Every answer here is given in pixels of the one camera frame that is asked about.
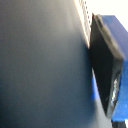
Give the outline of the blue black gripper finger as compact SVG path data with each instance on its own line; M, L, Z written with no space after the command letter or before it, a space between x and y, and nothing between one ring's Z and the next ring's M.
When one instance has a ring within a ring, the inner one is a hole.
M128 119L128 31L113 15L94 15L90 58L104 112Z

